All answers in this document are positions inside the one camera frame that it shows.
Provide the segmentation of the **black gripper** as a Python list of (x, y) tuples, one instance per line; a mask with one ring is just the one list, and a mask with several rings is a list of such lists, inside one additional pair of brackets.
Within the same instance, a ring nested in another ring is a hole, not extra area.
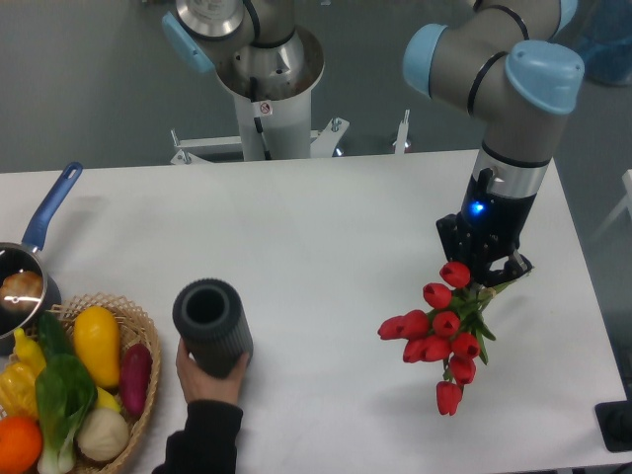
[(491, 191), (495, 177), (491, 168), (472, 177), (460, 211), (435, 223), (446, 259), (465, 265), (470, 282), (485, 287), (510, 283), (533, 270), (518, 249), (535, 197), (496, 195)]

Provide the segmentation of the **black sleeved forearm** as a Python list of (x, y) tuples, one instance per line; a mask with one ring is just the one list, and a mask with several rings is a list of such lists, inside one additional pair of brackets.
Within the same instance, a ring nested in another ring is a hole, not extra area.
[(168, 437), (164, 462), (153, 473), (235, 473), (242, 419), (243, 410), (232, 404), (213, 400), (189, 403), (184, 428)]

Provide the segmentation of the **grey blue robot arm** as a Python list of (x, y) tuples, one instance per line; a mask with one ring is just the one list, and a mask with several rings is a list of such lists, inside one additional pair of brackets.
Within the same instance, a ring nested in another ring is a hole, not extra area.
[(477, 1), (461, 27), (425, 25), (405, 49), (409, 86), (486, 125), (460, 210), (436, 224), (446, 258), (464, 264), (476, 288), (532, 269), (520, 233), (585, 74), (581, 57), (553, 42), (577, 8), (575, 1)]

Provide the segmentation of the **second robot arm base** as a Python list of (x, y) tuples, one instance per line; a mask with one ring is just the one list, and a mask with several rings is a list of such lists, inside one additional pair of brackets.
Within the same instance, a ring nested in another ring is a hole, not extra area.
[(322, 46), (296, 23), (293, 1), (178, 1), (162, 28), (190, 68), (214, 72), (252, 102), (307, 92), (324, 70)]

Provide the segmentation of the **person's hand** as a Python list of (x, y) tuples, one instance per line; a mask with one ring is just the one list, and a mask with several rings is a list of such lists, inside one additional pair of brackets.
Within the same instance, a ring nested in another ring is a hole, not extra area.
[(226, 377), (216, 378), (198, 366), (185, 342), (179, 340), (176, 368), (185, 401), (188, 404), (213, 401), (237, 406), (249, 360), (248, 353), (241, 354)]

